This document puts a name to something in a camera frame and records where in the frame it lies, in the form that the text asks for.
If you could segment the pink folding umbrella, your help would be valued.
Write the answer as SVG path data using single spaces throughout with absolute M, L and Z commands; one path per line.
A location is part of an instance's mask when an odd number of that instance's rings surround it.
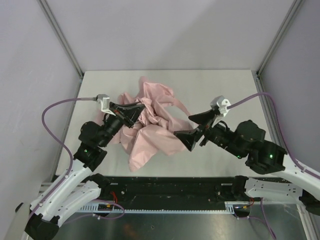
M 111 140 L 113 144 L 121 144 L 128 154 L 131 172 L 142 168 L 159 151 L 171 156 L 186 149 L 174 132 L 191 130 L 193 126 L 187 120 L 172 116 L 166 108 L 176 107 L 186 116 L 190 116 L 190 112 L 175 98 L 172 88 L 142 76 L 138 94 L 133 97 L 124 92 L 119 95 L 118 103 L 141 103 L 145 106 L 135 125 L 132 128 L 123 126 Z

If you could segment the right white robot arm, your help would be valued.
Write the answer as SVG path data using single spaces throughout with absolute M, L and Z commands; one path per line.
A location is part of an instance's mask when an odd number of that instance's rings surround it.
M 255 173 L 271 174 L 287 181 L 266 182 L 237 176 L 240 183 L 232 188 L 235 196 L 292 201 L 311 214 L 320 214 L 320 173 L 294 160 L 283 147 L 266 140 L 265 130 L 252 120 L 241 122 L 232 131 L 217 110 L 191 115 L 189 119 L 198 126 L 173 133 L 189 151 L 197 143 L 202 147 L 211 142 L 238 159 L 245 158 L 245 165 Z

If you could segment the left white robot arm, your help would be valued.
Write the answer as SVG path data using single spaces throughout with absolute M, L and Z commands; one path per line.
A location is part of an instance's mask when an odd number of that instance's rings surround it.
M 110 182 L 94 173 L 107 155 L 106 147 L 122 127 L 132 128 L 145 109 L 140 102 L 106 105 L 102 124 L 84 123 L 80 146 L 70 164 L 50 187 L 29 204 L 24 232 L 34 240 L 52 240 L 60 227 L 81 207 L 100 197 Z

